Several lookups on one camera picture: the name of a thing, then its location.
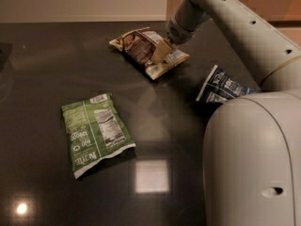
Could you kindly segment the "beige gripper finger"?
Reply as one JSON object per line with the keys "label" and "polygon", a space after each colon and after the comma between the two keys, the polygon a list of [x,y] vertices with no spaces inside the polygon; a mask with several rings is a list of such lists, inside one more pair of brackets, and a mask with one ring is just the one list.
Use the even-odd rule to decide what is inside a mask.
{"label": "beige gripper finger", "polygon": [[161,39],[156,46],[156,49],[151,57],[151,61],[154,64],[161,63],[165,59],[165,57],[174,49],[175,45],[171,42],[170,39]]}

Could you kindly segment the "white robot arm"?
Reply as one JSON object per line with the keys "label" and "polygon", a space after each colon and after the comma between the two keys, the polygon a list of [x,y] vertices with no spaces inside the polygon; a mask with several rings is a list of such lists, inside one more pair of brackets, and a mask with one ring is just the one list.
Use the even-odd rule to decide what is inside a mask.
{"label": "white robot arm", "polygon": [[221,105],[203,142],[207,226],[301,226],[301,49],[239,0],[183,0],[154,61],[212,18],[260,92]]}

